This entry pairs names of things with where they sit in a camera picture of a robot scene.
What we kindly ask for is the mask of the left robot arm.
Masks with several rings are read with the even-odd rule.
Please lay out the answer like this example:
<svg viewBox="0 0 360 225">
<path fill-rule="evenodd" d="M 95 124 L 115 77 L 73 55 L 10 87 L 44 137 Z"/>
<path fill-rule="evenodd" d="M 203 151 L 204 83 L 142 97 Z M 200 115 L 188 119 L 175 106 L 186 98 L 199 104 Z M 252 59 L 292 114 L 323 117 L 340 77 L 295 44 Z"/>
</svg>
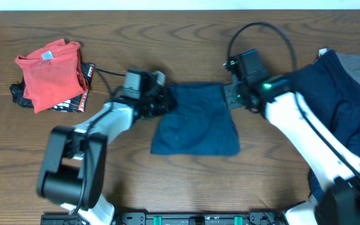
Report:
<svg viewBox="0 0 360 225">
<path fill-rule="evenodd" d="M 98 113 L 51 131 L 36 191 L 68 213 L 43 215 L 41 224 L 118 223 L 115 207 L 102 194 L 108 146 L 137 120 L 175 108 L 165 80 L 161 71 L 130 69 Z"/>
</svg>

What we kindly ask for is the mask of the dark blue shorts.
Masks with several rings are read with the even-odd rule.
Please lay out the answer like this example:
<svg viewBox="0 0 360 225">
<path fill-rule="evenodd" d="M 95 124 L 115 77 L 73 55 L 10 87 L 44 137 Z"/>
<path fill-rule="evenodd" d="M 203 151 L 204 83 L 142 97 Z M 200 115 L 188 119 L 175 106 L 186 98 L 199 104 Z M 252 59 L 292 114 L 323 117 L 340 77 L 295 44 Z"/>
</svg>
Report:
<svg viewBox="0 0 360 225">
<path fill-rule="evenodd" d="M 151 153 L 196 156 L 235 156 L 239 136 L 219 83 L 172 84 L 177 106 L 156 129 Z"/>
</svg>

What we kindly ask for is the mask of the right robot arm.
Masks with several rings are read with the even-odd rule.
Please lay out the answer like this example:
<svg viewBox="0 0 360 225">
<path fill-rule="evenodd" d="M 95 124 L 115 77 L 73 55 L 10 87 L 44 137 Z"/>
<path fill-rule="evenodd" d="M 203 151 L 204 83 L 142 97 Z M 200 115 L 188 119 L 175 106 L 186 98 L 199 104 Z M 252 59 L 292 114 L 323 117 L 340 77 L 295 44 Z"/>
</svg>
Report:
<svg viewBox="0 0 360 225">
<path fill-rule="evenodd" d="M 288 77 L 270 77 L 255 49 L 225 64 L 229 109 L 262 114 L 306 160 L 324 190 L 318 203 L 302 202 L 281 212 L 276 224 L 360 224 L 360 157 L 347 150 L 314 115 Z"/>
</svg>

